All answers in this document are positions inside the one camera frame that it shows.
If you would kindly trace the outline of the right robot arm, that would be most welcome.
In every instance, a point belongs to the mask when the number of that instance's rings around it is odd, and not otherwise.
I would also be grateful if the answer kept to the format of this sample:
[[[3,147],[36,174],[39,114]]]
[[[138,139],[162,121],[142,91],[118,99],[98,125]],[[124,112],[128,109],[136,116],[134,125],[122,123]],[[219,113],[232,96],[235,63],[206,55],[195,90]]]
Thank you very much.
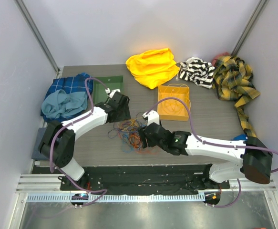
[[[158,146],[174,156],[207,156],[224,160],[222,164],[212,164],[202,175],[201,181],[206,188],[244,177],[258,184],[270,183],[273,154],[258,138],[227,141],[195,137],[190,132],[170,132],[156,123],[140,127],[138,133],[143,148]]]

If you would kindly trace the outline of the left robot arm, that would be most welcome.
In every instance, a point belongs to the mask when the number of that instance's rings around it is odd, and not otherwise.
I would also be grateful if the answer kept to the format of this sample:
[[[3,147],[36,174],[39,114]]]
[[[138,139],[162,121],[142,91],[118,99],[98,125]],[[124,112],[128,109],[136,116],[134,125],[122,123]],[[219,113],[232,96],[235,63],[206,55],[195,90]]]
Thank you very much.
[[[98,126],[128,119],[130,119],[129,97],[118,89],[113,90],[106,101],[97,103],[90,111],[77,118],[62,123],[50,122],[38,151],[47,159],[51,159],[54,166],[71,178],[71,185],[75,189],[83,190],[87,187],[88,179],[84,176],[84,168],[73,156],[75,141]]]

